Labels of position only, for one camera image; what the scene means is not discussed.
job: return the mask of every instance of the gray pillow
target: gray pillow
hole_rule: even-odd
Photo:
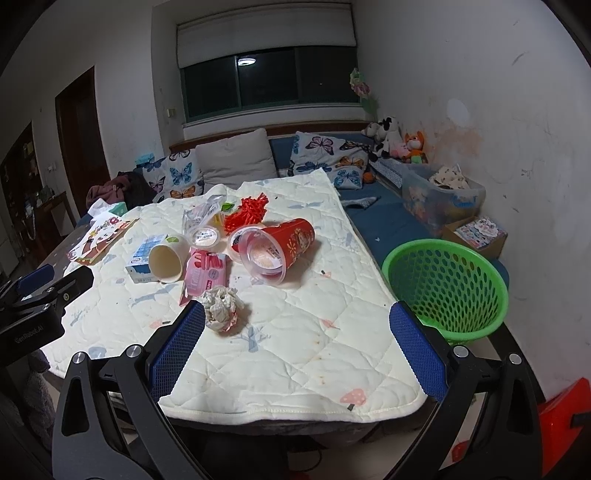
[[[237,189],[243,181],[276,179],[277,169],[264,128],[195,147],[205,191],[222,183]]]

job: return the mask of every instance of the orange butterfly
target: orange butterfly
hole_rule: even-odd
[[[182,192],[170,190],[170,196],[173,199],[188,199],[189,197],[195,197],[195,185],[189,187],[187,190],[183,190]]]
[[[349,166],[355,166],[355,167],[359,167],[361,168],[361,170],[363,170],[365,168],[365,162],[363,160],[361,160],[360,158],[357,158],[356,160],[351,160],[349,157],[343,157],[340,159],[340,161],[335,165],[335,168],[339,168],[339,167],[349,167]]]

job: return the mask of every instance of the pillow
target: pillow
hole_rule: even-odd
[[[154,191],[154,203],[166,198],[188,198],[203,194],[203,175],[195,150],[170,154],[154,161],[154,155],[138,160],[145,180]]]
[[[368,163],[369,146],[320,134],[297,132],[288,174],[322,168],[338,189],[358,190]]]
[[[264,128],[195,147],[205,191],[223,183],[237,189],[243,181],[276,179],[277,169]]]

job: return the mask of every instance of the cardboard box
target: cardboard box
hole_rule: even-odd
[[[150,256],[150,250],[158,245],[162,240],[166,238],[166,235],[154,235],[149,236],[139,248],[135,251],[125,269],[131,277],[134,283],[147,283],[151,281],[158,281],[148,265],[148,257]]]
[[[443,227],[443,230],[441,232],[441,238],[443,240],[448,240],[449,242],[454,242],[455,244],[468,247],[469,249],[481,254],[487,260],[494,260],[495,258],[499,258],[503,250],[503,246],[505,245],[505,240],[507,238],[506,233],[502,236],[498,236],[490,244],[483,248],[474,248],[472,245],[467,243],[461,236],[456,234],[457,228],[461,227],[462,225],[466,225],[467,223],[473,222],[477,218],[477,216],[472,216],[470,218],[459,220],[457,222],[448,223]]]

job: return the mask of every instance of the green plastic basket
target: green plastic basket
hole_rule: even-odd
[[[445,240],[415,240],[392,250],[382,272],[398,300],[449,343],[494,332],[509,306],[507,287],[483,256]]]

